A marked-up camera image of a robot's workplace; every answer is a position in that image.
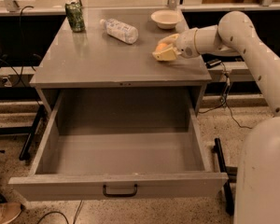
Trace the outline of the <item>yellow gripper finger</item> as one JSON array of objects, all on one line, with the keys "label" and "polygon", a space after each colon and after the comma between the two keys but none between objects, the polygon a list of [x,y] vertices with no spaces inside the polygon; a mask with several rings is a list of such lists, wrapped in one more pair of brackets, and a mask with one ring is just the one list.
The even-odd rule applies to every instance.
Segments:
[{"label": "yellow gripper finger", "polygon": [[179,52],[175,47],[172,45],[168,45],[166,48],[160,51],[154,50],[152,52],[153,57],[160,62],[169,62],[173,61],[177,58],[179,55]]},{"label": "yellow gripper finger", "polygon": [[174,44],[176,40],[178,39],[179,34],[173,34],[173,35],[168,35],[165,38],[161,39],[158,44]]}]

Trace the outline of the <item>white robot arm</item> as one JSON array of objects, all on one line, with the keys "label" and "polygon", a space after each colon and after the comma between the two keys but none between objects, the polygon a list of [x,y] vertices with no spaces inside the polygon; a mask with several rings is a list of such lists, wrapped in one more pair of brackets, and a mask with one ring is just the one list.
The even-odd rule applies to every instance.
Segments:
[{"label": "white robot arm", "polygon": [[280,224],[280,58],[260,40],[253,22],[241,11],[229,12],[217,25],[165,37],[153,57],[174,61],[226,50],[244,59],[273,112],[242,146],[233,224]]}]

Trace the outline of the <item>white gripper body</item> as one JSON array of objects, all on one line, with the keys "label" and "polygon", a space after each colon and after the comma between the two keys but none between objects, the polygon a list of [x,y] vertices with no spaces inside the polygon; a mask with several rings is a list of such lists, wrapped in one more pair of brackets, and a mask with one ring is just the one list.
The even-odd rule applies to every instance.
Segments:
[{"label": "white gripper body", "polygon": [[195,46],[196,32],[197,28],[188,29],[178,36],[175,46],[182,57],[194,58],[199,56]]}]

